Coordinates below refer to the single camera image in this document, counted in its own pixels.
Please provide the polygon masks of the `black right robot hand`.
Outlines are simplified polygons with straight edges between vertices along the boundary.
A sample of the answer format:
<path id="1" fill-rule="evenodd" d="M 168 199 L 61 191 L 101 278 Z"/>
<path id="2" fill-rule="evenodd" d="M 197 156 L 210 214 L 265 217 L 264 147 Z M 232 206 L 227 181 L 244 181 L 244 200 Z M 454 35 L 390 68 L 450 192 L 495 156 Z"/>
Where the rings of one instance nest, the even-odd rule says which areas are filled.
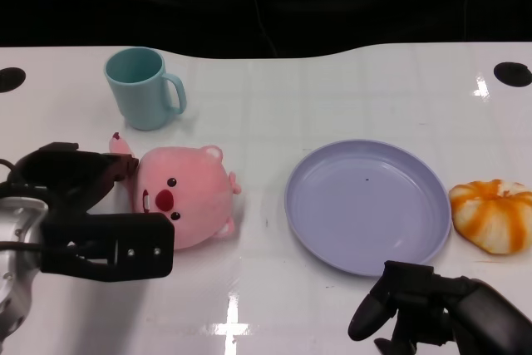
<path id="1" fill-rule="evenodd" d="M 419 343 L 456 343 L 461 354 L 529 354 L 531 321 L 489 284 L 446 278 L 431 266 L 387 261 L 347 334 L 362 341 L 389 319 L 392 337 L 374 343 L 382 354 L 414 354 Z"/>

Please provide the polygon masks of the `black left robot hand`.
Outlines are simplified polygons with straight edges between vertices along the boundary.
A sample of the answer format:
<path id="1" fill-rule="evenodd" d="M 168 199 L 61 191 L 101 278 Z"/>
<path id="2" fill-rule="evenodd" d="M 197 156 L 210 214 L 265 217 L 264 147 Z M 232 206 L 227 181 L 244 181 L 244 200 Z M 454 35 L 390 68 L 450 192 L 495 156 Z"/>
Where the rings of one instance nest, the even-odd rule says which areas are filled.
<path id="1" fill-rule="evenodd" d="M 77 143 L 53 142 L 21 158 L 7 181 L 44 188 L 65 205 L 87 211 L 115 183 L 131 178 L 138 165 L 139 160 L 130 154 L 82 151 Z"/>

